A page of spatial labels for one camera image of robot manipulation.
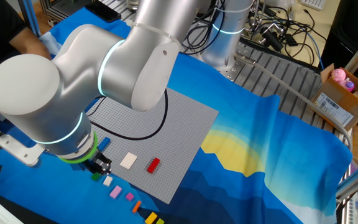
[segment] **yellow stripe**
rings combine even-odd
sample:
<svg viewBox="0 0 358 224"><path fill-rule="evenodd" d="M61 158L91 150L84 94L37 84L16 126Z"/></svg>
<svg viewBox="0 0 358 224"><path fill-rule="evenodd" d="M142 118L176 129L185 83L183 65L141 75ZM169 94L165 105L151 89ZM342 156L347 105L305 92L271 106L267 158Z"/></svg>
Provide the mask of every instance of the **yellow stripe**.
<svg viewBox="0 0 358 224"><path fill-rule="evenodd" d="M231 133L211 130L201 148L205 153L215 153L225 169L241 172L246 177L264 171L259 155Z"/></svg>

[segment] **glowing blue ring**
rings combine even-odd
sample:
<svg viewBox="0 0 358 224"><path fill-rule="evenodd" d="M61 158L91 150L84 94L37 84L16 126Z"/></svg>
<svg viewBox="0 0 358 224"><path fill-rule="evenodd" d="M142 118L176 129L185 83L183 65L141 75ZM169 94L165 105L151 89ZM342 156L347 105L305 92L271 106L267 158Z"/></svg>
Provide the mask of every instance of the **glowing blue ring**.
<svg viewBox="0 0 358 224"><path fill-rule="evenodd" d="M39 143L39 144L56 144L58 142L61 142L63 140L65 140L66 138L70 137L72 134L74 134L74 132L78 129L78 127L80 127L80 124L81 124L81 121L82 121L82 115L83 113L81 113L80 115L80 120L78 121L77 125L75 126L75 128L70 132L68 133L65 137L59 139L59 140L56 140L56 141L53 141L53 142L40 142L40 141L36 141L33 139L33 141L35 141L36 143Z"/></svg>
<svg viewBox="0 0 358 224"><path fill-rule="evenodd" d="M213 26L216 30L219 30L219 28L217 28L217 27L215 26L215 24L212 24L212 26ZM243 30L244 30L244 29L242 29L242 30L240 30L240 31L237 31L237 32L226 32L226 31L221 30L221 32L222 32L223 34L231 34L231 35L233 35L233 34L239 34L239 33L241 33Z"/></svg>
<svg viewBox="0 0 358 224"><path fill-rule="evenodd" d="M103 76L103 72L104 72L104 68L106 67L107 61L109 60L111 54L125 41L124 40L120 40L119 42L117 42L116 44L114 44L109 52L107 52L105 58L103 59L102 65L100 66L100 70L99 70L99 75L98 75L98 89L100 94L102 94L103 96L106 96L103 91L102 91L102 76Z"/></svg>

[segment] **white lego brick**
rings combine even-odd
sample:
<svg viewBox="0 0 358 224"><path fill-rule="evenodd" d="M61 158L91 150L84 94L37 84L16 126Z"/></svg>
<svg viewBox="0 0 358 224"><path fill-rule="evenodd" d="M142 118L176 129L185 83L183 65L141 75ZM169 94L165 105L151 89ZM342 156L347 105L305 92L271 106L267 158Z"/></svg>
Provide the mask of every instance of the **white lego brick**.
<svg viewBox="0 0 358 224"><path fill-rule="evenodd" d="M127 155L125 156L125 158L121 161L121 163L119 165L126 169L130 169L136 159L137 159L137 156L128 152Z"/></svg>
<svg viewBox="0 0 358 224"><path fill-rule="evenodd" d="M112 177L106 176L105 180L103 181L103 185L110 187L111 182L112 182Z"/></svg>

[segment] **lego brick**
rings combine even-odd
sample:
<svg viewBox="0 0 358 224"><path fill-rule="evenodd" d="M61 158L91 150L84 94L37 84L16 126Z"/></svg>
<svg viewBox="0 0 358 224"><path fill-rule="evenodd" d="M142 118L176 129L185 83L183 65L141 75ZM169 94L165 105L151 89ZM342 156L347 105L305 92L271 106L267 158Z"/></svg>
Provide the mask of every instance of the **lego brick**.
<svg viewBox="0 0 358 224"><path fill-rule="evenodd" d="M133 213L135 213L135 212L137 211L137 209L139 208L139 206L141 205L141 203L142 203L142 202L140 202L140 201L137 201L137 202L136 202L136 205L135 205L134 209L132 209L132 212L133 212Z"/></svg>
<svg viewBox="0 0 358 224"><path fill-rule="evenodd" d="M110 138L104 137L104 139L98 145L99 150L103 151L109 143L110 143Z"/></svg>
<svg viewBox="0 0 358 224"><path fill-rule="evenodd" d="M91 179L94 181L98 181L100 177L101 175L99 173L94 173L92 174Z"/></svg>
<svg viewBox="0 0 358 224"><path fill-rule="evenodd" d="M157 218L157 215L154 212L152 212L144 223L152 224L156 218Z"/></svg>
<svg viewBox="0 0 358 224"><path fill-rule="evenodd" d="M196 156L218 112L174 90L168 91L168 113L163 128L150 139L128 141L92 125L98 138L109 137L103 151L110 160L111 172L155 198L170 203L191 162ZM155 132L165 111L165 97L150 111L134 111L106 98L90 120L123 136L141 138ZM137 155L130 170L119 164L125 155ZM147 172L151 160L160 164L153 174Z"/></svg>
<svg viewBox="0 0 358 224"><path fill-rule="evenodd" d="M132 193L129 192L129 193L127 194L127 196L126 196L126 199L127 199L128 201L132 201L132 199L134 199L134 197L135 197L135 196L134 196Z"/></svg>
<svg viewBox="0 0 358 224"><path fill-rule="evenodd" d="M120 166L130 169L132 165L134 164L135 160L137 159L137 156L133 155L132 153L128 152L127 155L124 157L124 159L119 164Z"/></svg>
<svg viewBox="0 0 358 224"><path fill-rule="evenodd" d="M159 158L154 158L153 162L150 164L149 168L147 168L147 172L153 173L155 168L157 168L158 164L160 163Z"/></svg>
<svg viewBox="0 0 358 224"><path fill-rule="evenodd" d="M165 222L161 218L159 218L155 224L164 224L164 223Z"/></svg>
<svg viewBox="0 0 358 224"><path fill-rule="evenodd" d="M105 180L103 181L103 185L110 187L111 182L112 182L112 177L106 176Z"/></svg>
<svg viewBox="0 0 358 224"><path fill-rule="evenodd" d="M116 199L117 196L119 195L119 193L121 192L121 190L122 190L122 188L117 185L117 186L114 188L114 190L112 190L112 192L110 193L110 197Z"/></svg>

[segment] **green lego brick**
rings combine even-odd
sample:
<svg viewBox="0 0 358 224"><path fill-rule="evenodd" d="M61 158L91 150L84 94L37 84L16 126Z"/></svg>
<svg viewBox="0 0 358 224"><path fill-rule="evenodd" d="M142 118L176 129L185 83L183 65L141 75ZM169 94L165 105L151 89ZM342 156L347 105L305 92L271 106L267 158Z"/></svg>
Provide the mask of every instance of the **green lego brick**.
<svg viewBox="0 0 358 224"><path fill-rule="evenodd" d="M94 181L98 181L99 178L100 178L100 174L99 173L94 173L92 176L91 176L91 179L94 180Z"/></svg>
<svg viewBox="0 0 358 224"><path fill-rule="evenodd" d="M156 222L156 224L164 224L164 223L165 222L161 218L159 218L158 221Z"/></svg>

